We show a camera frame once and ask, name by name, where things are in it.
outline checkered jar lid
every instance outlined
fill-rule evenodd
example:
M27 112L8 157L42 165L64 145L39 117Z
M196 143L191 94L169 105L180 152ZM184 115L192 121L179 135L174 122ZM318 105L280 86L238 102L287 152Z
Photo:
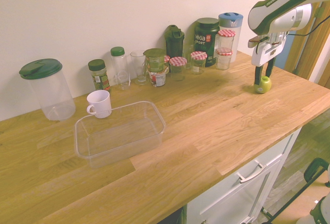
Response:
M187 64L187 59L183 57L174 57L170 59L170 65L173 66L184 66Z
M194 60L205 60L207 58L207 54L203 51L194 51L190 54L190 56Z
M220 56L230 56L233 54L233 51L229 48L221 47L220 49L217 49L217 54Z
M165 55L164 57L164 63L167 63L170 60L170 56L169 55Z
M218 32L221 37L234 37L236 33L230 29L223 29Z

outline dark green bottle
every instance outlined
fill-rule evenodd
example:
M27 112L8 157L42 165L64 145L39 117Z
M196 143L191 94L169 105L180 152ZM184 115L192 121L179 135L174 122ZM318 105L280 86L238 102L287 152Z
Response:
M166 54L173 57L182 57L185 33L177 26L170 25L165 31Z
M215 18L200 18L195 27L195 51L204 51L207 54L205 67L216 63L217 33L219 32L219 20Z

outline silver handle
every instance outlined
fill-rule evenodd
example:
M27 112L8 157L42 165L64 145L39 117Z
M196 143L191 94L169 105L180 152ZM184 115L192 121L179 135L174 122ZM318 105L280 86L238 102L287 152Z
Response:
M239 178L240 178L240 183L241 183L241 184L242 184L242 183L245 183L245 182L248 182L248 181L250 181L251 179L257 177L260 173L262 173L263 170L266 169L267 165L262 165L262 164L260 164L257 160L255 160L255 162L258 163L258 166L260 167L260 170L257 171L257 172L255 172L254 174L252 174L252 175L249 176L248 178L245 178L245 177L243 177L240 173L237 173L237 175L238 175Z

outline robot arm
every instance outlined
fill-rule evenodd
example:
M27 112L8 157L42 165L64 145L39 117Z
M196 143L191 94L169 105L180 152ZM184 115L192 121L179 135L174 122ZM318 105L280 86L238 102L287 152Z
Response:
M248 23L258 36L249 40L249 47L255 47L252 64L256 66L256 92L265 93L270 88L265 90L260 87L263 65L268 62L266 78L269 78L275 57L284 48L287 33L304 28L310 20L311 3L321 1L326 0L265 0L257 2L252 8Z

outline white cup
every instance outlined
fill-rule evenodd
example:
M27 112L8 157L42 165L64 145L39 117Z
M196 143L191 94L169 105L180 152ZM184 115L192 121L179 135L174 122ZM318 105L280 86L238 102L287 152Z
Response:
M96 90L87 96L89 106L87 112L96 114L97 118L105 118L111 114L110 94L106 90Z

